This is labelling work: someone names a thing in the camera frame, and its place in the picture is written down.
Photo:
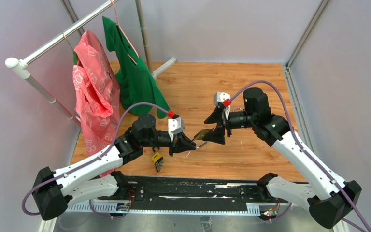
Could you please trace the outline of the yellow black padlock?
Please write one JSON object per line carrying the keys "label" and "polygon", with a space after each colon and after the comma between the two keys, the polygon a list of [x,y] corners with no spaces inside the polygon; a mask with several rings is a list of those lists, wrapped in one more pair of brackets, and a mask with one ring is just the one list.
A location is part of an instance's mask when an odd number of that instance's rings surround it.
{"label": "yellow black padlock", "polygon": [[159,173],[161,171],[161,169],[163,167],[163,163],[164,163],[163,156],[159,152],[156,152],[151,157],[151,160],[154,164],[154,167],[155,167],[156,171]]}

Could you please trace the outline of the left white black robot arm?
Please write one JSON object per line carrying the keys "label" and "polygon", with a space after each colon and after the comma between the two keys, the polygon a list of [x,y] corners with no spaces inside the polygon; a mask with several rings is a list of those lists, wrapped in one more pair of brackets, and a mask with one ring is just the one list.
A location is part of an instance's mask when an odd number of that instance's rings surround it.
{"label": "left white black robot arm", "polygon": [[140,116],[112,145],[78,163],[51,170],[38,171],[32,196],[42,220],[52,220],[68,207],[103,196],[122,200],[128,195],[123,175],[113,171],[143,154],[145,147],[167,147],[169,155],[196,149],[196,144],[184,134],[184,121],[177,117],[168,121],[168,130],[157,130],[151,114]]}

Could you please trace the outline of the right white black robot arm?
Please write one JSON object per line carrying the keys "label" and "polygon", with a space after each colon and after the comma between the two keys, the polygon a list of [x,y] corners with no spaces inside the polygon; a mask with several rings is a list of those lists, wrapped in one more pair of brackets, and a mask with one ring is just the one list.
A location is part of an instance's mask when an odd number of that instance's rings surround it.
{"label": "right white black robot arm", "polygon": [[273,114],[268,96],[257,87],[243,92],[244,109],[230,110],[231,97],[225,92],[214,94],[214,110],[205,124],[216,124],[203,141],[224,144],[233,129],[251,128],[254,134],[292,163],[305,177],[306,184],[287,181],[268,173],[257,181],[257,197],[268,202],[282,199],[306,209],[322,227],[332,229],[353,209],[361,194],[356,181],[345,181],[329,169],[282,116]]}

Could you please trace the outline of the brass padlock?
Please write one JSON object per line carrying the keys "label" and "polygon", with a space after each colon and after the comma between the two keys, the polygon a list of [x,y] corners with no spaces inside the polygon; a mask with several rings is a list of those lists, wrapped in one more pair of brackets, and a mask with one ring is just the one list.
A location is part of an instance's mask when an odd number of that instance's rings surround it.
{"label": "brass padlock", "polygon": [[200,149],[202,147],[204,147],[208,142],[207,141],[204,141],[203,138],[210,132],[212,132],[213,129],[202,129],[200,130],[195,136],[194,138],[192,139],[192,142],[196,142],[197,140],[201,140],[203,141],[203,143],[201,145],[196,145],[195,148],[196,149]]}

